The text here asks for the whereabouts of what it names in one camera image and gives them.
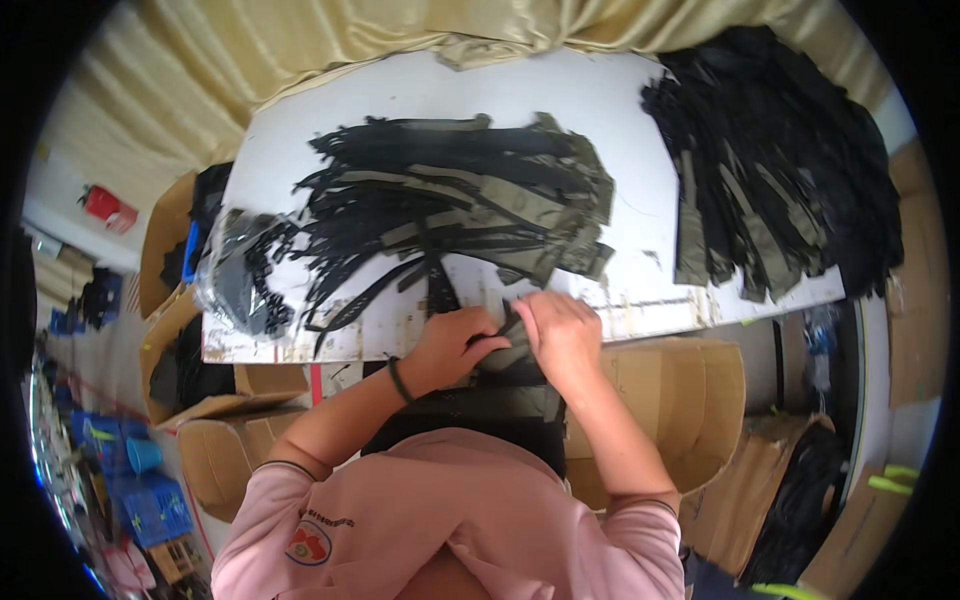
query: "white table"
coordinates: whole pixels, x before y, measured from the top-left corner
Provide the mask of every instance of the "white table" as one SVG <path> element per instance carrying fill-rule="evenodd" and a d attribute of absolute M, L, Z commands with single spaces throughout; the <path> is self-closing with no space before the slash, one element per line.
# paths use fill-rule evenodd
<path fill-rule="evenodd" d="M 494 127 L 518 127 L 530 123 L 535 111 L 545 111 L 565 129 L 588 137 L 616 182 L 611 226 L 601 238 L 616 255 L 603 280 L 558 271 L 549 284 L 597 309 L 605 341 L 770 317 L 844 298 L 835 267 L 805 278 L 776 304 L 741 300 L 740 274 L 718 288 L 673 283 L 677 175 L 656 123 L 639 103 L 640 88 L 661 71 L 658 63 L 637 55 L 587 56 L 565 49 L 461 73 L 429 52 L 391 57 L 257 114 L 224 205 L 272 213 L 301 208 L 309 190 L 291 196 L 293 183 L 320 166 L 307 141 L 315 132 L 360 124 L 367 115 L 469 118 L 486 112 Z M 397 259 L 387 256 L 370 261 L 326 306 L 344 305 L 395 264 Z M 495 315 L 502 314 L 501 298 L 533 289 L 526 281 L 504 287 L 495 267 L 477 259 L 450 255 L 444 264 L 461 303 L 482 304 Z M 327 336 L 319 362 L 403 355 L 420 335 L 425 293 L 425 281 L 403 294 L 388 288 L 356 323 Z M 288 344 L 258 343 L 204 315 L 206 362 L 312 362 L 315 340 L 315 333 L 302 331 Z"/>

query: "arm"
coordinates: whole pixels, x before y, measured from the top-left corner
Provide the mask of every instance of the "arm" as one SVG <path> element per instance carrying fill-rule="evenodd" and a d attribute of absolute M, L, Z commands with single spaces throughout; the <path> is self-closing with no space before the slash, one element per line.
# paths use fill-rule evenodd
<path fill-rule="evenodd" d="M 581 300 L 532 294 L 514 304 L 547 380 L 573 411 L 614 502 L 652 499 L 676 514 L 680 495 L 657 447 L 600 370 L 601 325 Z"/>
<path fill-rule="evenodd" d="M 479 306 L 435 315 L 413 351 L 396 363 L 397 374 L 413 397 L 452 385 L 487 354 L 510 346 L 503 337 L 467 346 L 473 335 L 496 331 L 490 314 Z M 276 441 L 267 460 L 293 463 L 323 481 L 405 404 L 389 371 L 381 369 L 295 420 Z"/>

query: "pink shirt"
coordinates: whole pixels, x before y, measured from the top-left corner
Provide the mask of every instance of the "pink shirt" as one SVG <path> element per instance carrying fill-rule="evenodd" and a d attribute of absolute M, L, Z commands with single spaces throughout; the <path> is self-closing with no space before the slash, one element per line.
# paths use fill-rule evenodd
<path fill-rule="evenodd" d="M 466 429 L 419 434 L 324 482 L 256 470 L 213 565 L 220 600 L 393 599 L 444 544 L 492 598 L 683 598 L 680 526 L 651 500 L 601 525 L 526 450 Z"/>

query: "fire extinguisher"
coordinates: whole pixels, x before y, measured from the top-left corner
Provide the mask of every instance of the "fire extinguisher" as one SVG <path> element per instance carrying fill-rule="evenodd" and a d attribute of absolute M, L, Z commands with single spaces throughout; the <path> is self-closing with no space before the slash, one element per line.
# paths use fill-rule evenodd
<path fill-rule="evenodd" d="M 124 203 L 99 185 L 85 185 L 85 193 L 77 200 L 84 212 L 107 224 L 107 229 L 122 235 L 136 223 L 136 208 Z"/>

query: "blue cup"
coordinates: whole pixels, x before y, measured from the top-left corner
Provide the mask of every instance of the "blue cup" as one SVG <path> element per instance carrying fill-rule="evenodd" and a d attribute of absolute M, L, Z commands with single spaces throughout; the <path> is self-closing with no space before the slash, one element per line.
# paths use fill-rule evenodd
<path fill-rule="evenodd" d="M 159 467 L 160 463 L 163 462 L 163 453 L 160 452 L 160 446 L 155 442 L 127 438 L 127 458 L 130 459 L 133 472 L 139 475 L 152 468 Z"/>

